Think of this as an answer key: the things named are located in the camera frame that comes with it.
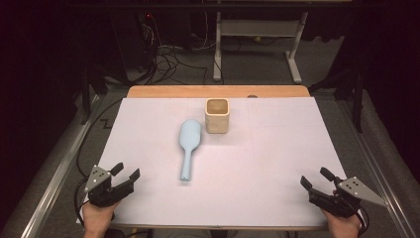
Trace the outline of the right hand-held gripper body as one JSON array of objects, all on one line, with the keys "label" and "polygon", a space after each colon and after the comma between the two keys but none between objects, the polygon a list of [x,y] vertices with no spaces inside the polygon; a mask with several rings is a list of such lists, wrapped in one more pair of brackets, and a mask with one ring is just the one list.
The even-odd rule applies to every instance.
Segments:
[{"label": "right hand-held gripper body", "polygon": [[356,215],[362,208],[362,200],[384,207],[388,206],[381,196],[356,177],[347,179],[329,177],[328,181],[334,183],[336,193],[326,194],[308,183],[309,202],[335,216],[349,218]]}]

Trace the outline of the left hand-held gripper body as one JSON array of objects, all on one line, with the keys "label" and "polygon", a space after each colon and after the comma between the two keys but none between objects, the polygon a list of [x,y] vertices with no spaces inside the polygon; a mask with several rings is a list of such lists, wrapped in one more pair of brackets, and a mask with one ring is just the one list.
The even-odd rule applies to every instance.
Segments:
[{"label": "left hand-held gripper body", "polygon": [[117,186],[113,186],[112,177],[114,176],[110,174],[110,171],[97,165],[93,166],[85,186],[85,192],[91,204],[98,207],[108,207],[134,191],[135,182],[130,181],[129,178]]}]

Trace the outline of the light blue plastic spoon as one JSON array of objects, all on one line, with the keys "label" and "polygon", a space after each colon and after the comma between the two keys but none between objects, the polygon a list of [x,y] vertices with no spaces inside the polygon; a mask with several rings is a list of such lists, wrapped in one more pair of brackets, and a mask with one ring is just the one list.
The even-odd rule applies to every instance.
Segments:
[{"label": "light blue plastic spoon", "polygon": [[184,150],[184,159],[180,173],[182,181],[190,181],[191,154],[200,145],[201,124],[193,119],[182,123],[179,134],[179,144]]}]

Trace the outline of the beige square cup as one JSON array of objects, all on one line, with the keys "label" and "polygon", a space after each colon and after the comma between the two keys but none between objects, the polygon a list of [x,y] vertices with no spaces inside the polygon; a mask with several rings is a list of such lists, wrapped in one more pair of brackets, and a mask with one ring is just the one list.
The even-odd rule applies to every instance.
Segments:
[{"label": "beige square cup", "polygon": [[205,126],[210,134],[226,134],[229,130],[230,104],[226,98],[208,98],[205,102]]}]

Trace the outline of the person's right hand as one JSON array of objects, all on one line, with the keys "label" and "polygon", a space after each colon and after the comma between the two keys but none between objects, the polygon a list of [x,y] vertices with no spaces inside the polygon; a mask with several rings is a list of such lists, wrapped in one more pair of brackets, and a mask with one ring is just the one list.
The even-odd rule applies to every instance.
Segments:
[{"label": "person's right hand", "polygon": [[327,219],[329,232],[333,238],[358,238],[362,224],[355,215],[349,218],[338,217],[324,209],[322,213]]}]

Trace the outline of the person's left hand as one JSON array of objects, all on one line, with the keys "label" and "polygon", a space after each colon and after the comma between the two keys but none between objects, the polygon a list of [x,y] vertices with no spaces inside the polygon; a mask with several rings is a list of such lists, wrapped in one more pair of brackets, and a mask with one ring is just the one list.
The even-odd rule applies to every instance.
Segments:
[{"label": "person's left hand", "polygon": [[114,203],[108,207],[98,207],[90,202],[82,206],[84,219],[84,232],[87,231],[105,231],[108,229],[113,212],[119,203]]}]

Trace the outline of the white paper sheet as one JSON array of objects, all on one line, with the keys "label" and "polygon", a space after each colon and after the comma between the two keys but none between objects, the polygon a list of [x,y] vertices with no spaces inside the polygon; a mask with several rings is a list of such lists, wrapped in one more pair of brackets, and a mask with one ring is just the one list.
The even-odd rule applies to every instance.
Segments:
[{"label": "white paper sheet", "polygon": [[191,178],[180,171],[181,124],[203,121],[202,98],[123,100],[99,165],[123,164],[135,190],[116,210],[116,226],[223,229],[321,229],[325,218],[300,180],[331,192],[320,173],[346,174],[312,97],[234,98],[225,134],[202,133]]}]

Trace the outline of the black metal stand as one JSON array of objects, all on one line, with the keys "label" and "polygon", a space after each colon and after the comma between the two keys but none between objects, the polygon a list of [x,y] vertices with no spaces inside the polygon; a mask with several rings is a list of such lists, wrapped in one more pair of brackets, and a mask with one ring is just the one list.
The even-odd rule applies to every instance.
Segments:
[{"label": "black metal stand", "polygon": [[337,100],[353,99],[352,121],[357,131],[362,129],[362,109],[364,93],[364,77],[357,68],[345,68],[339,72],[329,74],[325,79],[311,85],[310,93],[321,88],[334,88]]},{"label": "black metal stand", "polygon": [[90,89],[93,89],[97,95],[106,95],[108,91],[104,73],[96,64],[86,66],[81,74],[82,124],[87,122],[91,114]]}]

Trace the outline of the dark equipment box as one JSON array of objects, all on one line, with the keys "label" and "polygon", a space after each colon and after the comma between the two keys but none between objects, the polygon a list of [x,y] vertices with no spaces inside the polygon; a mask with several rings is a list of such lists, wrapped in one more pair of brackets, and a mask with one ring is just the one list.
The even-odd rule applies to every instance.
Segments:
[{"label": "dark equipment box", "polygon": [[135,85],[151,77],[156,71],[155,31],[135,12],[114,13],[111,21],[123,62],[121,82]]}]

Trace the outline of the aluminium floor rail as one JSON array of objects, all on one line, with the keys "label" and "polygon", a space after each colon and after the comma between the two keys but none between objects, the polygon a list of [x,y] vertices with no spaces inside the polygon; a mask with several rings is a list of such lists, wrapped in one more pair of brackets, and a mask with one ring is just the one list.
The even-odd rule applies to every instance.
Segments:
[{"label": "aluminium floor rail", "polygon": [[36,174],[22,199],[22,204],[27,206],[31,217],[19,238],[36,238],[40,234],[74,166],[76,154],[102,101],[98,95],[87,101],[90,112],[86,115],[83,110],[78,112]]},{"label": "aluminium floor rail", "polygon": [[400,238],[420,238],[420,184],[400,157],[384,125],[368,101],[363,106],[362,132],[352,118],[351,107],[338,101],[362,149],[369,176],[388,202],[387,213]]}]

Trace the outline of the white metal desk frame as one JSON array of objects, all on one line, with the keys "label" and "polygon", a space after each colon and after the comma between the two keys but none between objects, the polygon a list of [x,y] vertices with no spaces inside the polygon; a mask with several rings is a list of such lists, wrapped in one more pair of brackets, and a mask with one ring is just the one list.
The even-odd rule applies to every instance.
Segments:
[{"label": "white metal desk frame", "polygon": [[295,55],[306,25],[308,13],[303,12],[299,20],[223,20],[220,12],[216,17],[216,42],[213,62],[213,79],[220,81],[222,76],[221,39],[226,37],[270,37],[291,38],[292,48],[284,53],[292,79],[296,84],[302,83],[302,78],[295,61]]}]

